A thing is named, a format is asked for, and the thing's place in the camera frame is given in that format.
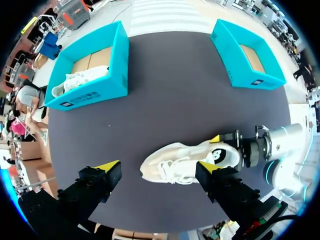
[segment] blue bin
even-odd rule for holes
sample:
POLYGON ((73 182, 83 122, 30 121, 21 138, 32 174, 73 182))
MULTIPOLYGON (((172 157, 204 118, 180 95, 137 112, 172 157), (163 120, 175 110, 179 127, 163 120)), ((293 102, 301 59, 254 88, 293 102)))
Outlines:
POLYGON ((210 38, 233 87, 274 90, 286 83, 277 58, 260 36, 241 26, 218 19, 210 38), (255 51, 264 72, 253 69, 241 45, 255 51))
POLYGON ((58 54, 59 51, 60 48, 57 45, 50 45, 44 41, 42 47, 39 50, 39 53, 48 57, 49 59, 54 60, 56 59, 56 54, 58 54))
POLYGON ((44 42, 50 46, 55 46, 58 41, 58 37, 54 35, 52 32, 48 32, 48 34, 44 38, 44 42))
POLYGON ((60 111, 83 107, 128 95, 129 38, 121 21, 105 25, 81 37, 60 52, 45 95, 45 106, 60 111), (78 86, 55 98, 52 88, 66 80, 74 63, 112 47, 108 75, 78 86))

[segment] desk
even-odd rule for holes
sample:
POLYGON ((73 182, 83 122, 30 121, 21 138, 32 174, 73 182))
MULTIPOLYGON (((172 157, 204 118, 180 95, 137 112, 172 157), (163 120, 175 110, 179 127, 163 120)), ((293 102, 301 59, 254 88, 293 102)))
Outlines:
MULTIPOLYGON (((128 96, 70 111, 50 110, 49 141, 60 188, 86 166, 120 160, 122 179, 90 220, 143 233, 174 233, 227 219, 199 184, 143 180, 139 168, 157 149, 175 142, 197 145, 239 129, 255 136, 255 125, 290 124, 283 87, 273 91, 234 88, 208 34, 160 32, 130 38, 128 96)), ((261 196, 273 188, 263 180, 264 162, 240 175, 261 196)))

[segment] dark gray table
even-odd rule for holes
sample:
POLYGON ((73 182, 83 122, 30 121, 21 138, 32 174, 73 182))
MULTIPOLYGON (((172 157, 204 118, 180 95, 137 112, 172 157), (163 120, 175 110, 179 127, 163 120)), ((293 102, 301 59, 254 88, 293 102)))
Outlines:
MULTIPOLYGON (((90 220, 149 233, 191 230, 227 219, 199 184, 151 183, 140 177, 144 159, 174 142, 197 145, 221 132, 290 124, 283 87, 233 88, 209 35, 162 32, 130 38, 129 95, 63 112, 49 112, 50 151, 61 188, 85 166, 122 162, 122 180, 90 220)), ((261 195, 272 188, 264 164, 241 171, 261 195)))

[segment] white shoe in bin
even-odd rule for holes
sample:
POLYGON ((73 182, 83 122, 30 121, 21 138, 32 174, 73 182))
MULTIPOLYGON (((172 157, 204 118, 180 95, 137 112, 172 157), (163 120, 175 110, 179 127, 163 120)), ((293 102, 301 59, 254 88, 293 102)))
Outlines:
POLYGON ((223 142, 209 143, 208 140, 197 146, 176 142, 149 155, 140 172, 142 178, 149 182, 189 185, 199 183, 195 178, 198 161, 220 168, 235 167, 240 161, 240 154, 223 142))

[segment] floor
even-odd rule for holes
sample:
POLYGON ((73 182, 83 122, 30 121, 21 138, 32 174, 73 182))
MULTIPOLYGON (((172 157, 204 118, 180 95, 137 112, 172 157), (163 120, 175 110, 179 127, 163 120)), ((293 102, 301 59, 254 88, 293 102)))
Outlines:
MULTIPOLYGON (((245 27, 265 39, 277 57, 281 69, 287 80, 284 86, 290 109, 291 123, 300 123, 306 126, 310 116, 309 105, 306 101, 306 88, 303 79, 296 81, 293 77, 298 67, 287 55, 278 40, 255 17, 249 16, 238 9, 224 8, 218 4, 202 0, 122 0, 114 3, 103 1, 95 7, 91 20, 76 31, 67 31, 59 40, 64 47, 77 38, 102 27, 113 21, 122 21, 129 37, 152 32, 162 31, 190 31, 211 33, 217 19, 224 19, 245 27)), ((34 83, 38 86, 46 85, 55 61, 49 60, 37 71, 34 83)), ((299 161, 308 148, 312 139, 308 127, 305 128, 303 148, 299 153, 299 161)))

